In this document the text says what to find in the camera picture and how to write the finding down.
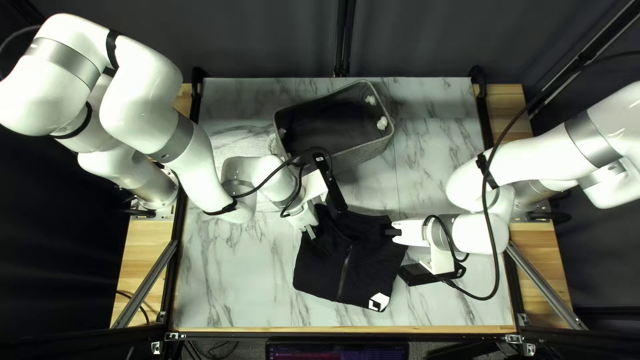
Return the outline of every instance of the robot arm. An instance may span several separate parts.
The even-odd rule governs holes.
[[[599,208],[640,199],[640,81],[618,90],[586,111],[535,138],[484,151],[456,169],[446,186],[447,198],[467,214],[440,215],[452,237],[454,250],[491,254],[482,205],[481,165],[497,151],[487,184],[488,213],[497,252],[509,240],[514,202],[534,204],[577,184]],[[394,222],[403,229],[394,241],[431,248],[432,274],[453,271],[443,229],[435,221]]]
[[[111,80],[101,76],[106,67],[116,70]],[[80,17],[57,14],[42,25],[25,56],[0,83],[0,99],[6,102],[0,106],[0,123],[32,136],[78,132],[60,142],[87,153],[78,157],[85,170],[130,189],[149,208],[169,205],[175,185],[146,154],[171,168],[206,213],[245,222],[255,210],[255,196],[252,203],[251,197],[233,199],[227,191],[238,194],[238,181],[255,186],[257,176],[265,177],[282,160],[232,160],[223,172],[241,174],[225,172],[225,180],[235,181],[227,183],[225,191],[209,137],[172,107],[181,84],[179,69],[153,49]],[[93,119],[86,128],[85,117]],[[296,181],[284,168],[261,191],[276,205],[287,204]],[[290,213],[304,208],[304,195],[301,192]],[[308,215],[306,211],[297,218],[313,224]]]

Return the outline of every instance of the black pole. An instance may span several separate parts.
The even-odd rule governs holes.
[[[347,1],[338,0],[338,16],[335,25],[335,60],[333,61],[333,76],[342,77],[342,53],[344,51],[344,21],[347,15]]]
[[[351,71],[351,44],[353,43],[353,21],[356,17],[356,0],[347,0],[347,12],[344,21],[344,45],[342,46],[342,76]]]
[[[548,95],[541,97],[535,104],[529,108],[529,113],[533,114],[540,110],[545,101],[553,95],[561,86],[564,85],[566,80],[559,81],[560,79],[566,79],[566,76],[575,72],[589,61],[594,60],[609,43],[614,40],[621,32],[625,30],[631,22],[640,14],[640,1],[635,1],[630,4],[620,15],[608,25],[600,34],[598,34],[593,41],[583,49],[569,64],[562,70],[554,80],[547,86],[550,88]]]

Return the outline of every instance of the black clamp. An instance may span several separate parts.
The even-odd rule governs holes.
[[[489,186],[491,186],[491,189],[497,189],[498,188],[498,184],[495,182],[493,176],[491,175],[491,172],[489,171],[489,169],[486,166],[486,156],[484,156],[484,154],[481,152],[476,160],[476,165],[478,166],[478,168],[480,169],[480,171],[482,172],[482,174],[484,176],[486,176],[486,183],[489,184]]]
[[[204,210],[202,210],[203,213],[210,215],[212,217],[216,216],[216,215],[222,215],[222,214],[226,214],[226,213],[230,213],[231,211],[235,211],[236,210],[236,205],[238,205],[238,200],[235,198],[232,198],[233,202],[229,205],[226,205],[224,208],[218,210],[218,211],[213,211],[212,213],[208,213]]]

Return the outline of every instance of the white marble tabletop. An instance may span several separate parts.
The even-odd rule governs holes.
[[[200,125],[218,172],[230,156],[268,154],[273,113],[357,78],[206,79]],[[455,212],[444,187],[453,170],[482,150],[467,78],[367,78],[389,110],[396,133],[387,150],[336,175],[349,209],[392,220]],[[409,287],[396,278],[388,308],[377,313],[319,299],[292,287],[300,232],[259,195],[245,224],[203,214],[189,203],[173,313],[174,327],[368,325],[513,325],[500,257],[500,287],[488,301],[436,283]],[[410,248],[403,263],[424,256]],[[491,256],[472,254],[455,281],[479,295],[493,286]]]

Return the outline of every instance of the metal bracket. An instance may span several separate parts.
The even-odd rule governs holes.
[[[160,311],[158,316],[156,316],[157,323],[164,323],[164,318],[166,317],[166,311]]]
[[[176,341],[178,340],[178,333],[177,332],[167,332],[164,334],[164,340],[165,341]]]
[[[524,356],[533,356],[536,354],[535,344],[522,344],[522,353]]]
[[[522,337],[518,334],[507,334],[504,336],[504,340],[509,344],[522,344]]]
[[[518,334],[507,334],[504,336],[504,340],[509,344],[519,344],[524,356],[533,356],[536,353],[536,344],[526,343],[524,338]]]
[[[527,326],[531,323],[529,321],[529,317],[525,313],[518,313],[516,317],[518,318],[518,325],[520,326]]]
[[[160,341],[151,343],[151,354],[160,355]]]

